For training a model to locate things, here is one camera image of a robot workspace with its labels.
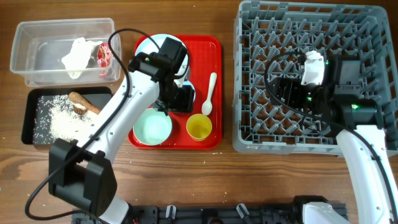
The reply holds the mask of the white rice pile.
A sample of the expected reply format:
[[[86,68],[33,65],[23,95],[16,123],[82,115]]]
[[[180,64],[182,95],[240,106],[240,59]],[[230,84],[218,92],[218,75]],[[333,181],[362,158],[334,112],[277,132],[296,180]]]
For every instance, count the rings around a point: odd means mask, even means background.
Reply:
[[[34,118],[33,144],[49,145],[58,138],[71,141],[79,136],[97,117],[92,111],[80,115],[74,111],[82,105],[73,103],[68,95],[40,96]]]

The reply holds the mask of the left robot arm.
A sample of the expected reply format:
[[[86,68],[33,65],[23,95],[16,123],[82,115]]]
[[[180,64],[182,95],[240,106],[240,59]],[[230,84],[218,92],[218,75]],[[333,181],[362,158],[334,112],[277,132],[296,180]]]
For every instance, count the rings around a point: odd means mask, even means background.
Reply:
[[[49,152],[49,193],[103,223],[127,223],[130,204],[116,195],[113,161],[121,143],[148,107],[165,115],[190,113],[194,90],[184,80],[185,44],[166,35],[157,51],[138,52],[125,68],[122,85],[98,119],[76,143],[58,139]]]

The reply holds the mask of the light blue rice bowl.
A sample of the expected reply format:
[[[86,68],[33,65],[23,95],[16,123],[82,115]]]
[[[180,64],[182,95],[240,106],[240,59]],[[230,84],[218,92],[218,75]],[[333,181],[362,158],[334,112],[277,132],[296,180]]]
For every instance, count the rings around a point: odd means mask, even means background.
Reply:
[[[183,86],[190,86],[192,88],[192,90],[194,91],[193,101],[195,101],[195,99],[196,99],[196,90],[195,90],[194,85],[190,81],[186,80],[186,81],[183,82]]]

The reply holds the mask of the mint green bowl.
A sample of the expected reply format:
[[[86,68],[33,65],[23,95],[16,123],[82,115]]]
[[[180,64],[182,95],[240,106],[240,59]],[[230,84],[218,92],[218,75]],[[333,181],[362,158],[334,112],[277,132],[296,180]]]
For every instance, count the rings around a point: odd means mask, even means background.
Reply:
[[[146,109],[133,126],[134,136],[146,146],[163,143],[169,138],[171,132],[171,117],[154,108]]]

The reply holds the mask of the dark brown food scrap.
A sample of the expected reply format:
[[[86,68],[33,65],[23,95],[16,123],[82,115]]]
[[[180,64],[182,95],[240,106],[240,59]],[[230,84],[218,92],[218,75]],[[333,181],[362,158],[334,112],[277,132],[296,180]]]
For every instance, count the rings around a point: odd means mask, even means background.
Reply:
[[[77,107],[77,106],[74,106],[74,107],[73,107],[73,110],[74,110],[74,112],[75,112],[76,114],[78,114],[78,115],[80,115],[80,116],[83,116],[83,115],[87,112],[87,109],[81,109],[81,108],[79,108],[79,107]]]

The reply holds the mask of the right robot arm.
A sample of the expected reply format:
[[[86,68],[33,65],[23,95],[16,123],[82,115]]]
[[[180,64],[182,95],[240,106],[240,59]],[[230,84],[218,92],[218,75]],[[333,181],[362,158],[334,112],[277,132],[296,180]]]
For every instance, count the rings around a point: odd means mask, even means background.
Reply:
[[[380,105],[360,97],[360,61],[299,52],[301,78],[270,79],[273,65],[290,55],[277,55],[266,65],[272,104],[329,126],[348,166],[361,223],[397,223],[397,184],[387,156],[385,122]]]

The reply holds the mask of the brown bread stick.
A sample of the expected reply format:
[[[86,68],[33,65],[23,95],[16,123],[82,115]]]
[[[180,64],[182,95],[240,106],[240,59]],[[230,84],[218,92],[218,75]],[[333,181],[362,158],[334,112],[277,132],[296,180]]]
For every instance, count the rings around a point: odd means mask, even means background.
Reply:
[[[68,97],[71,102],[82,105],[89,111],[92,111],[96,114],[100,114],[100,112],[101,112],[101,110],[99,108],[92,105],[85,97],[83,97],[81,94],[79,94],[77,92],[74,92],[74,91],[71,92]]]

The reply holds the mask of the red snack wrapper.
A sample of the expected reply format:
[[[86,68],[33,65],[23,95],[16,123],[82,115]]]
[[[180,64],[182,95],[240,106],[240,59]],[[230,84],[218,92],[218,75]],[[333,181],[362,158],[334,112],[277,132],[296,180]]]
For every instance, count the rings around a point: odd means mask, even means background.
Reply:
[[[106,68],[111,64],[112,53],[107,43],[99,45],[97,53],[97,64],[100,68]]]

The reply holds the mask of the white napkin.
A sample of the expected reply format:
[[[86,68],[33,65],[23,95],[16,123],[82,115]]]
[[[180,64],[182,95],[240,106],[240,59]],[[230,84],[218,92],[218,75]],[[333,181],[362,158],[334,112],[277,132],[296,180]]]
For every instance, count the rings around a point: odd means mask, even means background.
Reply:
[[[83,73],[82,70],[87,67],[94,49],[102,43],[102,41],[85,40],[84,37],[73,41],[70,53],[62,58],[62,63],[68,70],[70,78],[77,79],[80,77]]]

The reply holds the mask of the yellow plastic cup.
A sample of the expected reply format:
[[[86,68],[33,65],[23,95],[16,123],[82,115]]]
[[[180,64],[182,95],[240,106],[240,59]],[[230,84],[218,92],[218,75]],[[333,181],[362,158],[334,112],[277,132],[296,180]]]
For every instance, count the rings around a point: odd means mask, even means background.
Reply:
[[[186,130],[195,141],[204,141],[212,132],[212,122],[209,117],[203,114],[194,114],[188,118]]]

